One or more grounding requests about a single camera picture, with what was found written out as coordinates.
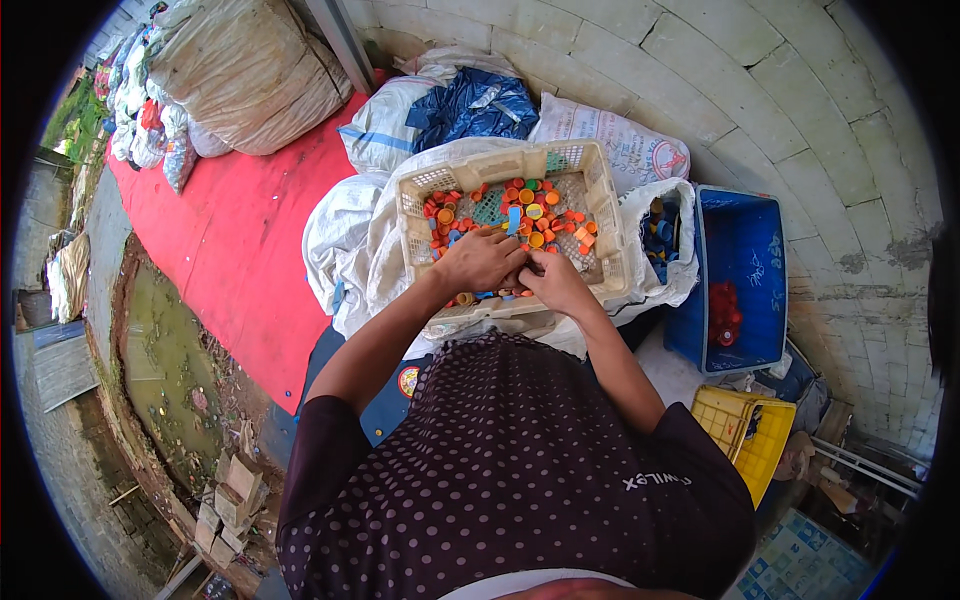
polka dot shirt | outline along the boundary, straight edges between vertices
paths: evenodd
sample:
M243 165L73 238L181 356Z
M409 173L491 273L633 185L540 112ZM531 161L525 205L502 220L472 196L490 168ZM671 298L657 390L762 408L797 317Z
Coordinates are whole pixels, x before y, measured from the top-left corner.
M710 597L753 547L746 485L682 404L643 436L573 357L488 333L421 370L376 448L339 398L304 405L276 552L295 600L547 567Z

red tarp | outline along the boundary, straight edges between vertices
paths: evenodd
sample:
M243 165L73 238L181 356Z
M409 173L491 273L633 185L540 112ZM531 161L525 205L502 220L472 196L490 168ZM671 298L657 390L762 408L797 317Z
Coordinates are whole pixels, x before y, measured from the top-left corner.
M330 324L300 254L306 219L356 171L337 128L367 96L270 156L200 158L182 196L160 167L109 158L133 231L201 323L274 401L294 413L307 360Z

blue plastic bag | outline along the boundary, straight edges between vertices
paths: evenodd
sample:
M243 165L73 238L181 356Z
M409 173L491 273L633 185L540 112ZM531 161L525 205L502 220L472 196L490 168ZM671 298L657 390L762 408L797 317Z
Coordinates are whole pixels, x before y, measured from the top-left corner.
M523 81L464 67L410 107L406 126L423 130L414 140L419 153L461 137L526 139L539 120Z

hand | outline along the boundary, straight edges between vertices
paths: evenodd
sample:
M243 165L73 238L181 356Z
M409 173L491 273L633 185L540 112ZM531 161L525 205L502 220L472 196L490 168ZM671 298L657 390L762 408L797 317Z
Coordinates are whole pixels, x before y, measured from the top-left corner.
M591 310L602 310L569 258L551 252L529 252L527 260L538 273L529 266L523 267L518 274L520 283L547 308L574 320Z
M440 275L445 293L490 292L512 287L507 278L516 277L526 259L516 238L482 228L457 240L431 271Z

puddle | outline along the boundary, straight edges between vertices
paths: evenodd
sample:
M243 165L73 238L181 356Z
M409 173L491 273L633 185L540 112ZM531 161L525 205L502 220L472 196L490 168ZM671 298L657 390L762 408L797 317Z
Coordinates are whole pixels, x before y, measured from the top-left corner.
M213 364L200 345L197 318L149 261L137 270L127 306L121 352L133 410L174 476L199 493L220 457L223 428Z

